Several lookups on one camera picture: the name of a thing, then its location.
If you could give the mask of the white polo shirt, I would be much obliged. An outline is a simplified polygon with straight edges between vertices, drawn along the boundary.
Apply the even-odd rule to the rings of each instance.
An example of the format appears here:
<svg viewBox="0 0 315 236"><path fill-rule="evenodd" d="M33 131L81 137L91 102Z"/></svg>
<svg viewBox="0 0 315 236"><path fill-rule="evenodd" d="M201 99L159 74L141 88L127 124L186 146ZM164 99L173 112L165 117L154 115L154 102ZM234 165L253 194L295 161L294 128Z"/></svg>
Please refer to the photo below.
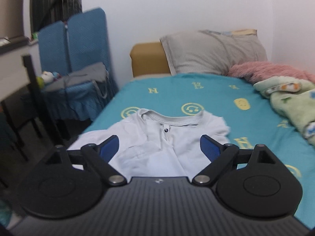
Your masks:
<svg viewBox="0 0 315 236"><path fill-rule="evenodd" d="M229 142L229 132L223 118L204 110L194 116L167 117L139 109L108 129L82 134L69 149L101 144L116 135L119 148L109 164L127 180L181 176L192 179L211 163L201 151L201 136L208 135L225 144Z"/></svg>

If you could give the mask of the teal smiley bed sheet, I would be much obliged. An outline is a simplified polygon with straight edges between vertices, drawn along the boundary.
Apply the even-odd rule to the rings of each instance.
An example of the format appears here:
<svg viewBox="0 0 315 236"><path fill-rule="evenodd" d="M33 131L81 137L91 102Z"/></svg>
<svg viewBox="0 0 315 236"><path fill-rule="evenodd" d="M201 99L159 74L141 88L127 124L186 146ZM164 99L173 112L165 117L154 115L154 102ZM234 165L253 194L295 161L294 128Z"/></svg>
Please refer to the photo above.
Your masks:
<svg viewBox="0 0 315 236"><path fill-rule="evenodd" d="M301 183L303 197L295 215L314 227L314 147L250 83L211 74L136 79L118 92L84 134L107 129L140 108L170 117L206 110L224 118L228 138L237 146L265 144Z"/></svg>

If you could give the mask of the grey cloth on chair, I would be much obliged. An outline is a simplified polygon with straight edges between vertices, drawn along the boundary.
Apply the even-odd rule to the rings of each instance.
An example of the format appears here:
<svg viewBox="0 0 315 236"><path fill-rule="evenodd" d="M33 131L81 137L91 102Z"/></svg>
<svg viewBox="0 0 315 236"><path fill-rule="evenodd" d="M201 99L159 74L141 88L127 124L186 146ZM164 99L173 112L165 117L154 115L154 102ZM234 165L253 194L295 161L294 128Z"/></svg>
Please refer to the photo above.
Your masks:
<svg viewBox="0 0 315 236"><path fill-rule="evenodd" d="M63 76L59 80L49 84L44 90L46 92L55 92L88 82L103 83L106 82L108 76L109 73L105 65L102 62L98 62Z"/></svg>

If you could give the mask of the pink fluffy blanket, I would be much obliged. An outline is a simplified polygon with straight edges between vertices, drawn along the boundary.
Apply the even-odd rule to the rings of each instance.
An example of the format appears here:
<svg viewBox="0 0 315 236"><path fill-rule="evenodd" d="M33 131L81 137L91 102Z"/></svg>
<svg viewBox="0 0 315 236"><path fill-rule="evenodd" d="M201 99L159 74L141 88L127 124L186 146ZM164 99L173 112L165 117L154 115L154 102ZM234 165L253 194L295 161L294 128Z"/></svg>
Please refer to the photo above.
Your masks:
<svg viewBox="0 0 315 236"><path fill-rule="evenodd" d="M246 62L234 65L227 76L243 78L251 84L258 83L274 76L294 77L314 83L314 74L297 69L291 65L282 65L267 61Z"/></svg>

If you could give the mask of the green plush toy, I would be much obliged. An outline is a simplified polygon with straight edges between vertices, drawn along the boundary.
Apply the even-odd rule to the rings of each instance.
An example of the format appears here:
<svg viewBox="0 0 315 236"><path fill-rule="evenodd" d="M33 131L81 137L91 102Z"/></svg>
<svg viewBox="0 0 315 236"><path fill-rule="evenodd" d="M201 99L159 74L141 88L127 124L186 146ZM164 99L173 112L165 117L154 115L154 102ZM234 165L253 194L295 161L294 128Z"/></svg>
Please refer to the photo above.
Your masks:
<svg viewBox="0 0 315 236"><path fill-rule="evenodd" d="M51 83L57 81L61 75L57 72L49 72L49 71L43 71L40 76L36 77L38 87L40 89L43 89L47 85L50 85Z"/></svg>

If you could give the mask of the green cartoon fleece blanket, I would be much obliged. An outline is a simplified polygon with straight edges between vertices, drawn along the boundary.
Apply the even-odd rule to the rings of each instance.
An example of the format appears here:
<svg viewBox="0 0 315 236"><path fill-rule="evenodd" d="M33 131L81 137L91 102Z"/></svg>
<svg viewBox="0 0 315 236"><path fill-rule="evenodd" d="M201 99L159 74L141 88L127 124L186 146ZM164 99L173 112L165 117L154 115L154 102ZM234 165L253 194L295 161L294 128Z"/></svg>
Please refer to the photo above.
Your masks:
<svg viewBox="0 0 315 236"><path fill-rule="evenodd" d="M288 76L273 76L253 85L270 100L271 107L286 117L309 144L314 145L314 83Z"/></svg>

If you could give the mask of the mustard yellow headboard cushion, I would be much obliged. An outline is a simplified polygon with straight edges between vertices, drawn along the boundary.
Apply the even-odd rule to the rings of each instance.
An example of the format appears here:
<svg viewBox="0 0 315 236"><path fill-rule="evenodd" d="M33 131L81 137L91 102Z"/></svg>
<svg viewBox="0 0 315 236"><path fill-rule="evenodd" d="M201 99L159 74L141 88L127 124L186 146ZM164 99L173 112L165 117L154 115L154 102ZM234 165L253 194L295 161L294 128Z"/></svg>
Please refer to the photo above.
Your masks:
<svg viewBox="0 0 315 236"><path fill-rule="evenodd" d="M167 58L160 41L135 44L130 51L133 77L170 75Z"/></svg>

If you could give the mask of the blue covered chair right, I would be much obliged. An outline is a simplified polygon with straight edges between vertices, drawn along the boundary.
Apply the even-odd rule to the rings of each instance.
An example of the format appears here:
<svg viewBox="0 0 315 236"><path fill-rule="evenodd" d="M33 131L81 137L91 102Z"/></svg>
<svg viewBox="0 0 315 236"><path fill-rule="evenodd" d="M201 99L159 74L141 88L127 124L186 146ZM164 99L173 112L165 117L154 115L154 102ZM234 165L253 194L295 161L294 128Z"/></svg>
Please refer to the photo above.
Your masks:
<svg viewBox="0 0 315 236"><path fill-rule="evenodd" d="M106 14L96 8L72 16L67 22L68 50L73 71L102 63L107 71L105 83L98 84L107 105L118 92L112 72Z"/></svg>

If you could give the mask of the black desk leg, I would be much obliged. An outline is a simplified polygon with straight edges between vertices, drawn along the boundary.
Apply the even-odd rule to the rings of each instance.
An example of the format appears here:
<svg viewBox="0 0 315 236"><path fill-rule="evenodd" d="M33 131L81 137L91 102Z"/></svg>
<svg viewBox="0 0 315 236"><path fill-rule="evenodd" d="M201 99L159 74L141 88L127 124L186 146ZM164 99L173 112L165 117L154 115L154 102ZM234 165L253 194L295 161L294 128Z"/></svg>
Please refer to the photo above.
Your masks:
<svg viewBox="0 0 315 236"><path fill-rule="evenodd" d="M50 116L46 103L43 99L41 90L37 83L37 78L33 68L31 55L23 55L22 61L24 67L27 70L27 75L30 81L29 92L31 95L32 103L34 104L34 108L37 112L37 115L41 123L43 124L46 133L54 146L64 145L64 142Z"/></svg>

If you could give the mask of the white desk with dark top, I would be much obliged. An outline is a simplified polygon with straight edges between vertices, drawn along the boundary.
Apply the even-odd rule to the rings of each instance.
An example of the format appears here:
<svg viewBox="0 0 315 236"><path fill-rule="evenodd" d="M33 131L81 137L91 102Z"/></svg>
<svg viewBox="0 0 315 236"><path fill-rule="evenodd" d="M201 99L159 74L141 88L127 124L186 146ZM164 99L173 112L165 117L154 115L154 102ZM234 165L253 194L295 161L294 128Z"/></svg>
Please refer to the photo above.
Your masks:
<svg viewBox="0 0 315 236"><path fill-rule="evenodd" d="M31 46L37 42L20 36L1 46L1 101L30 83L22 57L29 55Z"/></svg>

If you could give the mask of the yellow pillow behind grey pillow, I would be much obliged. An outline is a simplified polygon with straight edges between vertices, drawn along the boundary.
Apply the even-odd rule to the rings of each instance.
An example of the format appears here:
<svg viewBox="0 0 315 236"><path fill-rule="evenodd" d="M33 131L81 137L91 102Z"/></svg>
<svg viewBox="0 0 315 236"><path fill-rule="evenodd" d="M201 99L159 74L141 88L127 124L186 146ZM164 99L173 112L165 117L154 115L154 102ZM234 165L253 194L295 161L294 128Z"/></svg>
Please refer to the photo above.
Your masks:
<svg viewBox="0 0 315 236"><path fill-rule="evenodd" d="M246 35L257 35L256 29L240 29L240 30L233 30L233 31L211 31L215 34L220 35L228 35L228 36L246 36Z"/></svg>

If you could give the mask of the dark window with bars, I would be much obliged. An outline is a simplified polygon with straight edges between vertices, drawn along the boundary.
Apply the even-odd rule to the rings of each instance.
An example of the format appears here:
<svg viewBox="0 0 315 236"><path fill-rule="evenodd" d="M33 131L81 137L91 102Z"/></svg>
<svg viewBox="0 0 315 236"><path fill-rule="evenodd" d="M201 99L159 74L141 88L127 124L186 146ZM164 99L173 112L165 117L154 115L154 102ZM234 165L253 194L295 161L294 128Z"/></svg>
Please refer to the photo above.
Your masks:
<svg viewBox="0 0 315 236"><path fill-rule="evenodd" d="M82 0L30 0L31 33L82 12Z"/></svg>

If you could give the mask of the cardboard box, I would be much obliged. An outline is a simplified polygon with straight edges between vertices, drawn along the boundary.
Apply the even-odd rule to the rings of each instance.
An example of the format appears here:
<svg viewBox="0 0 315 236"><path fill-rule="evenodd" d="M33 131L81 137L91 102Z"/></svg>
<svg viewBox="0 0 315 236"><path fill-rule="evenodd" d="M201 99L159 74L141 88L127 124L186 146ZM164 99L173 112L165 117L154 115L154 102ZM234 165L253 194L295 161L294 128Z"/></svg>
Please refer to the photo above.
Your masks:
<svg viewBox="0 0 315 236"><path fill-rule="evenodd" d="M0 0L0 3L1 38L23 36L23 0Z"/></svg>

